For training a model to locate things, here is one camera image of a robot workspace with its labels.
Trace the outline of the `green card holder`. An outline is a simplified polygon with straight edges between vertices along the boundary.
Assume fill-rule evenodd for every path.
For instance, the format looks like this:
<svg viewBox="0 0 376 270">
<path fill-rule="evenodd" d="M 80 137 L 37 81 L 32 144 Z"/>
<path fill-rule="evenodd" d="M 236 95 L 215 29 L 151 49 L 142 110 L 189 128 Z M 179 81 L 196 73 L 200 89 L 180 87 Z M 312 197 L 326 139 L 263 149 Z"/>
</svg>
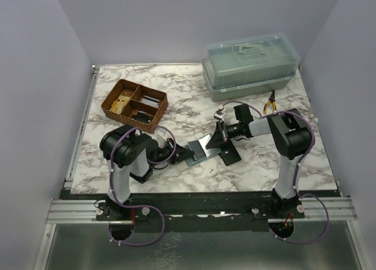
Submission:
<svg viewBox="0 0 376 270">
<path fill-rule="evenodd" d="M 200 139 L 188 142 L 188 144 L 184 146 L 184 148 L 194 152 L 193 156 L 189 156 L 185 160 L 189 167 L 198 165 L 221 153 L 220 148 L 206 148 L 206 145 L 208 144 L 211 137 L 212 134 L 207 134 Z"/>
</svg>

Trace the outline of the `grey credit card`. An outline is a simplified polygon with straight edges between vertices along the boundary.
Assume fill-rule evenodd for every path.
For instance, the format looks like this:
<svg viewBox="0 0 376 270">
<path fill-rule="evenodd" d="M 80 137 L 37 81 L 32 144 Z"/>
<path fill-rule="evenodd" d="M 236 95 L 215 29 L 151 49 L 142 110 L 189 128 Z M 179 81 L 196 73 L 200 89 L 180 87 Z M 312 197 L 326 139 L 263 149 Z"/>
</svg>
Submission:
<svg viewBox="0 0 376 270">
<path fill-rule="evenodd" d="M 206 153 L 198 140 L 188 142 L 188 146 L 189 149 L 194 152 L 193 158 L 195 160 L 200 160 L 206 157 Z"/>
</svg>

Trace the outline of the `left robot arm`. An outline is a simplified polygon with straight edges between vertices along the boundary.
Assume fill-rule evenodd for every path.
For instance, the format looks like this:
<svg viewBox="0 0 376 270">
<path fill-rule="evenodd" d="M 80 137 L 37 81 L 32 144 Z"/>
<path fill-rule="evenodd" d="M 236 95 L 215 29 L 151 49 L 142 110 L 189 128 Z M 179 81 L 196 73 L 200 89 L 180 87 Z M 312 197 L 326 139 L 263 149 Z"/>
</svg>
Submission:
<svg viewBox="0 0 376 270">
<path fill-rule="evenodd" d="M 130 214 L 126 202 L 130 196 L 130 178 L 141 184 L 149 180 L 156 166 L 178 164 L 190 157 L 194 151 L 176 143 L 174 137 L 168 138 L 160 146 L 140 128 L 123 125 L 108 132 L 100 141 L 100 150 L 109 168 L 108 198 L 113 201 L 110 213 L 118 220 Z"/>
</svg>

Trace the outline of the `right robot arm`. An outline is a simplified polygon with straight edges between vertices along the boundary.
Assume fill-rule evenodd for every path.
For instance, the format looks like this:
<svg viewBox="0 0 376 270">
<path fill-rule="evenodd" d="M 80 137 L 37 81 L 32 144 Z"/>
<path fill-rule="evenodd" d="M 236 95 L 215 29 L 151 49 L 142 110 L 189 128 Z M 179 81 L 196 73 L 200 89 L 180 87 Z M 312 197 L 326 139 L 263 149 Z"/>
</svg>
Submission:
<svg viewBox="0 0 376 270">
<path fill-rule="evenodd" d="M 214 134 L 206 144 L 207 149 L 218 148 L 226 165 L 241 160 L 232 139 L 243 136 L 254 138 L 271 135 L 280 154 L 280 169 L 277 183 L 271 193 L 270 211 L 277 218 L 284 218 L 297 206 L 298 180 L 301 163 L 315 144 L 315 135 L 310 123 L 297 109 L 278 111 L 254 120 L 250 107 L 241 103 L 234 107 L 238 123 L 228 125 L 224 121 L 224 109 L 218 109 Z"/>
</svg>

